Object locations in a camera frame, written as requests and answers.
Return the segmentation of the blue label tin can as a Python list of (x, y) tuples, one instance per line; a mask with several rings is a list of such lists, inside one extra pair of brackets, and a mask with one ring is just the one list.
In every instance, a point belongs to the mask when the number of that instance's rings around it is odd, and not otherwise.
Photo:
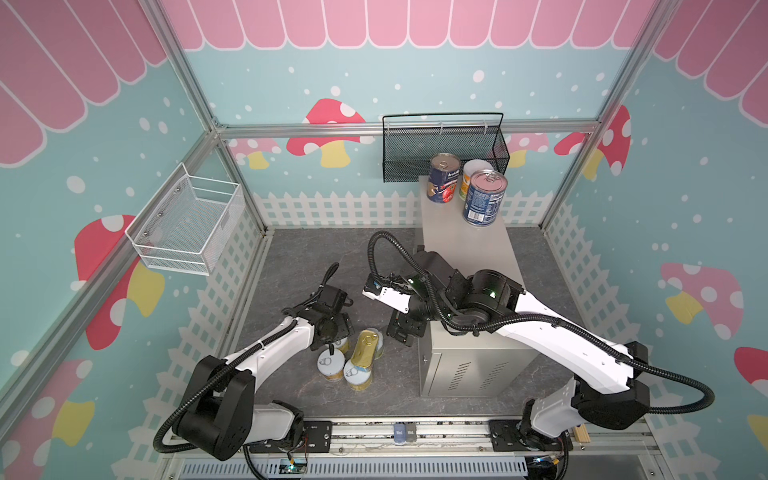
[(463, 209), (464, 220), (477, 227), (493, 224), (503, 203), (507, 178), (495, 170), (475, 172), (469, 181)]

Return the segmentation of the dark blue red label can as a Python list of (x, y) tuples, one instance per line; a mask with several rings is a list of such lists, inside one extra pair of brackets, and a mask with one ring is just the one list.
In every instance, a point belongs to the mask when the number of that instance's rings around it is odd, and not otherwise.
[(430, 160), (427, 180), (427, 198), (430, 201), (445, 204), (453, 199), (460, 167), (460, 160), (449, 153), (439, 153)]

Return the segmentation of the orange green plastic-lid can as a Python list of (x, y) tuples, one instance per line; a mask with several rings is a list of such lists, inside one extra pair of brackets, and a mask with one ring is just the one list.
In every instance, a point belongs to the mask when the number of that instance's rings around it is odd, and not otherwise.
[(462, 200), (466, 199), (472, 176), (477, 172), (486, 170), (493, 171), (494, 168), (490, 162), (482, 159), (469, 160), (463, 165), (462, 179), (459, 190), (459, 195)]

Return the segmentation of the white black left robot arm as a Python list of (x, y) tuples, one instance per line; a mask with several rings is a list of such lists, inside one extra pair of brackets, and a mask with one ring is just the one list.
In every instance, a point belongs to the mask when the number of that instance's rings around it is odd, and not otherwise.
[(155, 434), (153, 448), (159, 453), (199, 449), (220, 461), (260, 442), (295, 449), (304, 438), (303, 412), (277, 400), (258, 405), (256, 392), (299, 352), (331, 346), (351, 332), (350, 317), (342, 308), (315, 305), (289, 312), (266, 335), (235, 353), (202, 358), (179, 406)]

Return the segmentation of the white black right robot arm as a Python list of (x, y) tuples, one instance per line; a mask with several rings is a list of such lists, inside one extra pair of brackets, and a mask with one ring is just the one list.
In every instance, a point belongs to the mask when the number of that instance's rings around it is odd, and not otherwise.
[(405, 320), (399, 337), (421, 335), (433, 321), (458, 339), (506, 338), (569, 370), (564, 386), (526, 402), (511, 441), (528, 450), (563, 448), (573, 427), (624, 430), (649, 412), (649, 389), (639, 379), (648, 360), (642, 345), (589, 333), (526, 290), (507, 262), (487, 259), (470, 270), (467, 261), (452, 265), (435, 251), (398, 251), (412, 271), (386, 275), (371, 260), (364, 294)]

